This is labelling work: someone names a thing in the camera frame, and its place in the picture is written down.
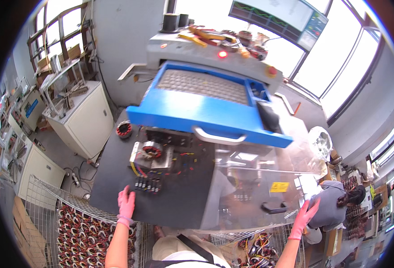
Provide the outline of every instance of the yellow warning label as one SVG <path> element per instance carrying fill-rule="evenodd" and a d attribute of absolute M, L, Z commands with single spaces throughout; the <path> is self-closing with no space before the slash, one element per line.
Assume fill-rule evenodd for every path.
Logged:
<path fill-rule="evenodd" d="M 271 193 L 284 193 L 288 189 L 289 182 L 273 182 L 270 189 Z"/>

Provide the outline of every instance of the black work surface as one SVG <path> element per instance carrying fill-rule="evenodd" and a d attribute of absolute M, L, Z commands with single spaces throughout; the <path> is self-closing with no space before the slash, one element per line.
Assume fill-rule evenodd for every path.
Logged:
<path fill-rule="evenodd" d="M 123 110 L 115 127 L 127 118 Z M 112 214 L 118 214 L 118 192 L 126 185 L 130 185 L 130 189 L 135 188 L 136 175 L 129 168 L 129 159 L 134 143 L 144 132 L 138 132 L 136 125 L 132 127 L 133 133 L 126 140 L 121 140 L 115 129 L 112 130 L 99 160 L 89 200 L 91 206 Z M 132 218 L 161 226 L 200 228 L 212 180 L 214 145 L 194 138 L 192 148 L 175 147 L 175 151 L 194 152 L 195 155 L 185 155 L 176 160 L 183 166 L 180 174 L 175 172 L 160 177 L 162 186 L 159 194 L 136 191 Z"/>

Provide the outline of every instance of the blue drawer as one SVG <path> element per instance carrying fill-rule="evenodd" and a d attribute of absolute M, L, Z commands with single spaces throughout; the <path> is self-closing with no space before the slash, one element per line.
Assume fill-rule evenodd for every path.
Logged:
<path fill-rule="evenodd" d="M 160 81 L 167 70 L 198 72 L 223 78 L 228 83 L 242 85 L 245 93 L 239 92 L 242 98 L 236 100 L 235 96 L 213 97 L 210 92 L 209 96 L 205 96 L 174 88 L 160 88 L 164 87 Z M 203 65 L 166 61 L 145 93 L 141 105 L 129 106 L 126 111 L 131 122 L 137 125 L 194 132 L 197 137 L 203 133 L 215 139 L 219 137 L 231 141 L 231 145 L 245 141 L 287 147 L 293 141 L 292 137 L 264 130 L 257 99 L 270 101 L 265 85 L 260 82 Z"/>

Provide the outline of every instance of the red indicator light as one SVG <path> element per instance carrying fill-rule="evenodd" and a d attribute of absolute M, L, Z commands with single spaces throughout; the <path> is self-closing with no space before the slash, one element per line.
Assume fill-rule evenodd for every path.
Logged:
<path fill-rule="evenodd" d="M 223 59 L 227 56 L 228 54 L 225 51 L 219 51 L 218 52 L 218 57 Z"/>

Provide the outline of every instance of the pink glove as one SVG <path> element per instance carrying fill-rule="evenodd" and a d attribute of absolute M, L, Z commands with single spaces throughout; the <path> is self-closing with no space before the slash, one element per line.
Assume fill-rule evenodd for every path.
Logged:
<path fill-rule="evenodd" d="M 124 190 L 118 193 L 118 207 L 119 214 L 117 215 L 118 223 L 122 223 L 130 228 L 130 224 L 133 223 L 131 216 L 133 215 L 133 211 L 135 210 L 135 192 L 130 192 L 130 186 L 127 185 L 124 187 Z"/>
<path fill-rule="evenodd" d="M 288 239 L 296 239 L 301 240 L 301 234 L 303 233 L 304 228 L 316 214 L 317 210 L 319 209 L 320 198 L 316 200 L 314 206 L 307 211 L 308 205 L 310 201 L 306 200 L 301 207 L 298 215 L 294 221 L 294 225 L 292 226 L 291 234 L 289 235 Z"/>

